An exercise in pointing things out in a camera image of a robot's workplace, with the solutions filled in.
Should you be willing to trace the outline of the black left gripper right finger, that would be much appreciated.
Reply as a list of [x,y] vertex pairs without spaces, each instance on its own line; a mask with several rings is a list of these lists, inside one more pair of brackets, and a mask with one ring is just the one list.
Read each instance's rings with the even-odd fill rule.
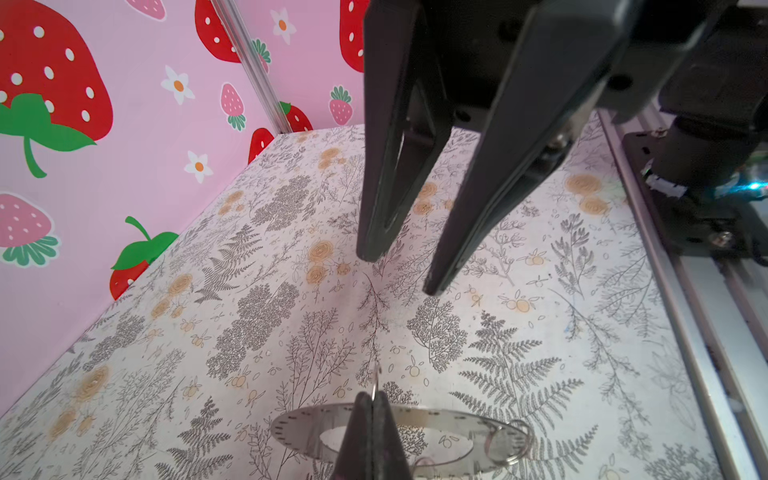
[[402,446],[393,410],[385,392],[378,391],[372,403],[371,478],[411,480],[411,467]]

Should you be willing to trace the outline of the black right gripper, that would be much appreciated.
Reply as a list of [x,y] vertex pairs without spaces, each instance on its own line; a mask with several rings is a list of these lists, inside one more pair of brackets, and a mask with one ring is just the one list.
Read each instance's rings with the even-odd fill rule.
[[636,115],[723,1],[374,1],[364,20],[357,255],[399,235],[452,125],[480,135],[423,290],[443,293],[564,161],[592,110]]

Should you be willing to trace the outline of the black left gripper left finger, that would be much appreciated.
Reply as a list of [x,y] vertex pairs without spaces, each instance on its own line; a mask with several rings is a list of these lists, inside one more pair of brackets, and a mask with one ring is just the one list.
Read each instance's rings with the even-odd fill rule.
[[331,479],[368,480],[373,478],[373,401],[359,393],[353,404]]

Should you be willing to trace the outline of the silver split keyring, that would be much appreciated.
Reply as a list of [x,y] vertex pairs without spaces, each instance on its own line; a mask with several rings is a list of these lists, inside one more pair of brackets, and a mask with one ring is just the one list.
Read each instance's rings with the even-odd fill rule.
[[530,451],[535,435],[522,420],[510,423],[486,422],[488,433],[483,449],[486,458],[496,466],[511,466]]

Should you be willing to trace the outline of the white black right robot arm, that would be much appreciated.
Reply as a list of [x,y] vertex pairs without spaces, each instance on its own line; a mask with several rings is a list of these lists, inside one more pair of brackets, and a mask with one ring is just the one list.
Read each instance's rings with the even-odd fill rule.
[[563,163],[593,110],[673,116],[635,163],[666,244],[764,263],[747,179],[767,138],[767,11],[735,1],[374,1],[363,18],[358,257],[394,243],[451,131],[479,142],[423,290],[442,293],[490,231]]

